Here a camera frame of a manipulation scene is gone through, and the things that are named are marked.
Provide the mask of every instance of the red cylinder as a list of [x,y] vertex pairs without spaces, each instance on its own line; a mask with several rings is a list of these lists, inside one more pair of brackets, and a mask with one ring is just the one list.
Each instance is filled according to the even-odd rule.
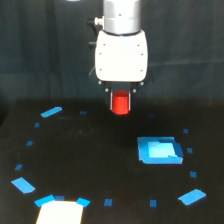
[[118,90],[113,93],[112,111],[115,114],[124,115],[129,113],[129,92]]

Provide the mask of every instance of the white square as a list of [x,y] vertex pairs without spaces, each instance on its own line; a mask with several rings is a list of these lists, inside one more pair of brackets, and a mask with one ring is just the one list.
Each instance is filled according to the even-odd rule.
[[42,205],[36,224],[80,224],[83,206],[70,201],[51,201]]

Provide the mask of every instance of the blue tape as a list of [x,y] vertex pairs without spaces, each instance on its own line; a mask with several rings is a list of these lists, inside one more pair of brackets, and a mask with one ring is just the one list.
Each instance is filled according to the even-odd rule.
[[138,154],[139,160],[146,164],[182,164],[183,162],[181,146],[175,142],[174,137],[139,137]]
[[112,199],[105,199],[104,206],[112,206],[113,200]]
[[28,141],[28,142],[26,143],[26,145],[27,145],[27,146],[31,146],[31,145],[33,145],[33,141]]
[[18,164],[17,166],[16,166],[16,168],[15,168],[15,170],[20,170],[21,168],[22,168],[22,164]]
[[83,199],[83,198],[79,198],[76,202],[79,205],[82,205],[83,207],[87,207],[90,203],[90,201]]
[[35,204],[37,205],[37,207],[41,207],[42,205],[50,202],[50,201],[54,201],[54,196],[53,195],[49,195],[45,198],[41,198],[37,201],[35,201]]
[[150,207],[157,207],[157,201],[156,200],[150,200]]
[[173,143],[174,151],[177,156],[184,156],[181,145],[179,143]]
[[192,148],[187,148],[187,152],[188,153],[193,153],[193,149]]
[[195,189],[181,197],[178,200],[182,201],[185,205],[190,205],[202,198],[206,197],[206,194],[198,189]]
[[24,194],[31,193],[35,190],[35,188],[31,184],[29,184],[26,180],[24,180],[22,177],[11,181],[11,183],[14,186],[16,186],[20,191],[22,191]]
[[49,116],[51,116],[53,114],[56,114],[56,113],[58,113],[60,111],[62,111],[62,108],[61,107],[55,107],[55,108],[53,108],[51,110],[48,110],[48,111],[42,113],[41,116],[42,117],[49,117]]
[[86,115],[87,112],[86,112],[86,111],[80,111],[80,114],[84,114],[84,115]]
[[190,175],[193,178],[197,178],[197,173],[195,171],[190,171]]
[[184,134],[189,134],[189,130],[188,129],[184,129],[183,132],[184,132]]
[[39,128],[39,127],[40,127],[40,123],[35,123],[35,124],[34,124],[34,127],[35,127],[35,128]]
[[54,196],[55,201],[64,201],[65,196]]

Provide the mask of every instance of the black table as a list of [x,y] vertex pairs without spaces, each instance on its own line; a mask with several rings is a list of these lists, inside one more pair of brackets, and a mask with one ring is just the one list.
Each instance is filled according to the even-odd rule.
[[[40,116],[55,106],[63,111]],[[128,116],[116,116],[100,101],[18,102],[0,128],[0,223],[36,223],[34,201],[48,195],[90,200],[82,224],[223,223],[223,134],[223,106],[149,101]],[[183,164],[143,164],[141,136],[174,136]],[[29,140],[32,146],[26,146]],[[20,171],[17,164],[23,165]],[[197,172],[196,179],[190,171]],[[11,183],[19,177],[35,191],[20,192]],[[191,206],[177,199],[193,189],[207,197]],[[105,198],[113,199],[112,207],[104,207]],[[156,208],[150,208],[150,199],[157,200]]]

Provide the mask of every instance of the dark background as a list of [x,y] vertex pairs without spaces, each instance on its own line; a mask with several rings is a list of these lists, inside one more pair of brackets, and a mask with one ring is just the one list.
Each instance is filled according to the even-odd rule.
[[[0,120],[17,99],[104,97],[88,80],[95,36],[86,25],[102,2],[0,0]],[[223,21],[223,0],[142,0],[155,80],[138,97],[222,102]]]

